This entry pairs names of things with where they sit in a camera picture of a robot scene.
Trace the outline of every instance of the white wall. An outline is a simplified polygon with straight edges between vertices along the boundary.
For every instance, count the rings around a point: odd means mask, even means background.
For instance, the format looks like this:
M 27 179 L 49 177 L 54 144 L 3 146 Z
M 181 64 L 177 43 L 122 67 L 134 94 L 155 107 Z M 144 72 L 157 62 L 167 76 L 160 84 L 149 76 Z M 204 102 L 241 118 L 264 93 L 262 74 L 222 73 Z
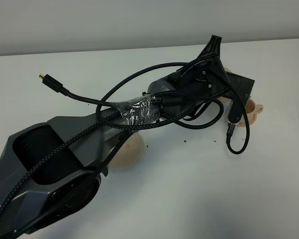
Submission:
M 0 55 L 299 37 L 299 0 L 0 0 Z

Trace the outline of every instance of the beige cup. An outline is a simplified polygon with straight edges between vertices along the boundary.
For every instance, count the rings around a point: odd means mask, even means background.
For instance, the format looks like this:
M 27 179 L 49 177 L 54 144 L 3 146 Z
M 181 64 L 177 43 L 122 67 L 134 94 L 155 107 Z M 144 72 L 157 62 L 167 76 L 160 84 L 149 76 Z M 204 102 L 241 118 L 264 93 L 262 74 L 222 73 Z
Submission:
M 246 109 L 249 125 L 252 125 L 257 119 L 257 114 L 260 114 L 264 110 L 264 106 L 257 105 L 252 99 L 249 99 L 245 109 Z M 246 127 L 244 117 L 241 118 L 237 126 Z
M 137 163 L 144 154 L 144 141 L 137 133 L 132 135 L 115 154 L 109 163 L 110 168 L 132 166 Z

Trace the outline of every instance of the black cable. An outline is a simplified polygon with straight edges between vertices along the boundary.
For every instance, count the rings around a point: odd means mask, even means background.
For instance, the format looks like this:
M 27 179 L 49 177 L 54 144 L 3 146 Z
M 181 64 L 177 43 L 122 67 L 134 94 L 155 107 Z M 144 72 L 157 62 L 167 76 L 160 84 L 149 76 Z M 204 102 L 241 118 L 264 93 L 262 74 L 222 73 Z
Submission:
M 168 95 L 179 95 L 179 96 L 185 96 L 188 97 L 188 99 L 190 100 L 190 105 L 189 107 L 181 112 L 180 114 L 174 116 L 174 117 L 170 117 L 166 120 L 163 121 L 159 121 L 156 123 L 148 123 L 148 124 L 139 124 L 139 125 L 124 125 L 124 124 L 118 124 L 118 123 L 112 123 L 109 120 L 105 119 L 102 117 L 101 115 L 101 107 L 100 105 L 98 105 L 96 107 L 96 117 L 97 119 L 99 119 L 104 125 L 111 127 L 111 128 L 118 128 L 118 129 L 130 129 L 130 130 L 141 130 L 141 129 L 150 129 L 150 128 L 157 128 L 157 127 L 162 127 L 164 125 L 170 124 L 170 123 L 174 123 L 177 120 L 185 117 L 186 115 L 188 115 L 196 106 L 196 99 L 194 96 L 192 96 L 191 94 L 185 93 L 185 92 L 178 92 L 178 91 L 163 91 L 163 92 L 159 92 L 159 93 L 155 93 L 153 94 L 153 96 L 155 97 L 160 97 L 160 96 L 168 96 Z
M 84 179 L 77 187 L 71 189 L 63 199 L 61 199 L 59 202 L 54 204 L 51 208 L 47 209 L 46 211 L 42 212 L 39 216 L 31 220 L 29 223 L 24 225 L 22 228 L 17 230 L 13 233 L 10 239 L 16 239 L 19 236 L 21 236 L 23 233 L 27 232 L 29 229 L 31 229 L 35 224 L 39 223 L 41 220 L 43 220 L 45 217 L 53 214 L 55 211 L 57 211 L 62 205 L 66 204 L 72 197 L 74 197 L 77 193 L 80 192 L 82 187 L 87 186 L 91 181 L 93 181 L 104 169 L 105 167 L 111 162 L 112 158 L 115 156 L 115 154 L 119 151 L 119 149 L 122 147 L 122 145 L 126 142 L 126 140 L 129 139 L 129 137 L 132 134 L 128 131 L 125 131 L 125 134 L 122 136 L 121 140 L 118 142 L 118 144 L 114 147 L 114 149 L 111 151 L 111 153 L 106 157 L 106 159 L 101 163 L 101 165 L 94 170 L 86 179 Z
M 82 101 L 82 102 L 86 102 L 86 103 L 90 103 L 90 104 L 95 104 L 95 105 L 101 105 L 101 106 L 108 106 L 108 107 L 112 107 L 113 103 L 110 102 L 105 102 L 105 101 L 99 101 L 99 100 L 95 100 L 95 99 L 91 99 L 91 98 L 86 98 L 86 97 L 82 97 L 82 96 L 78 96 L 75 95 L 71 92 L 68 92 L 67 95 L 68 97 L 75 99 L 77 101 Z
M 172 67 L 172 66 L 186 66 L 188 63 L 186 62 L 173 62 L 173 63 L 164 63 L 164 64 L 159 64 L 159 65 L 155 65 L 155 66 L 151 66 L 148 68 L 145 68 L 141 71 L 138 71 L 132 75 L 130 75 L 129 77 L 125 78 L 124 80 L 122 80 L 121 82 L 119 82 L 116 86 L 114 86 L 101 100 L 102 101 L 106 101 L 112 94 L 115 93 L 115 91 L 117 91 L 120 87 L 122 87 L 123 85 L 125 85 L 127 82 L 129 82 L 130 80 L 134 79 L 137 76 L 140 76 L 144 73 L 147 73 L 149 71 L 152 70 L 156 70 L 159 68 L 164 68 L 164 67 Z
M 241 154 L 247 148 L 247 145 L 248 145 L 248 142 L 249 142 L 249 136 L 250 136 L 249 121 L 248 121 L 246 109 L 244 107 L 244 103 L 243 103 L 242 99 L 240 98 L 240 96 L 239 96 L 238 92 L 236 91 L 236 89 L 229 83 L 229 81 L 227 81 L 227 79 L 225 77 L 223 77 L 221 74 L 219 74 L 217 71 L 214 71 L 211 68 L 207 68 L 207 69 L 209 71 L 211 71 L 212 73 L 214 73 L 215 75 L 217 75 L 221 79 L 223 84 L 225 84 L 227 87 L 229 87 L 229 89 L 234 93 L 234 95 L 236 96 L 236 98 L 239 101 L 239 104 L 240 104 L 241 109 L 243 111 L 245 124 L 246 124 L 246 139 L 245 139 L 243 147 L 239 151 L 233 150 L 233 148 L 230 145 L 230 139 L 231 139 L 231 136 L 233 135 L 233 131 L 234 131 L 235 127 L 234 127 L 233 124 L 229 124 L 228 125 L 228 131 L 227 131 L 227 137 L 226 137 L 226 144 L 227 144 L 227 147 L 228 147 L 230 152 L 232 152 L 233 154 Z
M 195 115 L 193 117 L 183 118 L 183 120 L 184 121 L 193 121 L 193 120 L 197 119 L 205 112 L 205 110 L 207 110 L 207 108 L 210 106 L 210 104 L 211 104 L 211 102 L 206 102 L 205 104 L 202 105 L 201 109 L 198 109 L 198 111 L 195 113 Z

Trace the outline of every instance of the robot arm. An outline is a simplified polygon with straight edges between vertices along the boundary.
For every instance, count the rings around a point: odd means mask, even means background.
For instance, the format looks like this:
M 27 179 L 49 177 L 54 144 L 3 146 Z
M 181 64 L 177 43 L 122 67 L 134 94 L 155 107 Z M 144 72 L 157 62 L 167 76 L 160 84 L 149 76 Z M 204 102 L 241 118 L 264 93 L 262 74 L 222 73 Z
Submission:
M 202 105 L 209 104 L 206 99 L 215 102 L 223 96 L 233 100 L 229 129 L 240 121 L 254 81 L 225 72 L 220 61 L 220 42 L 220 37 L 212 36 L 197 59 L 150 84 L 146 94 L 157 95 L 152 103 L 158 107 L 161 118 L 175 118 L 184 112 L 195 117 Z M 192 100 L 176 100 L 163 92 L 194 96 L 193 109 L 188 110 Z M 107 176 L 107 164 L 115 149 L 132 135 L 132 125 L 113 127 L 124 123 L 117 109 L 100 111 L 98 107 L 96 114 L 55 117 L 11 135 L 0 157 L 0 239 L 16 238 L 15 231 L 30 234 L 86 206 L 98 191 L 100 172 Z M 53 159 L 41 164 L 47 157 Z M 3 206 L 15 185 L 37 166 L 24 186 L 12 194 L 8 206 Z M 92 180 L 83 184 L 89 177 Z

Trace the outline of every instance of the white table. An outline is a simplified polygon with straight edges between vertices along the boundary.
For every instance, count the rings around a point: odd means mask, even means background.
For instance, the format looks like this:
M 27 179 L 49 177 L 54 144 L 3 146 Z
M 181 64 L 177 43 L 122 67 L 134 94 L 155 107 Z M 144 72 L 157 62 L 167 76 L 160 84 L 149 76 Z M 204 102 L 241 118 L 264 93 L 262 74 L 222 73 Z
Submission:
M 95 110 L 43 86 L 39 73 L 100 99 L 126 76 L 190 61 L 203 47 L 0 57 L 0 154 L 8 136 L 23 128 Z M 80 212 L 22 238 L 299 239 L 299 39 L 222 44 L 221 60 L 255 80 L 252 98 L 265 106 L 243 154 L 227 150 L 224 120 L 204 130 L 168 125 L 141 131 L 148 147 L 137 165 L 103 178 Z M 111 100 L 138 96 L 175 69 L 143 75 Z M 244 128 L 235 130 L 235 149 L 244 137 Z

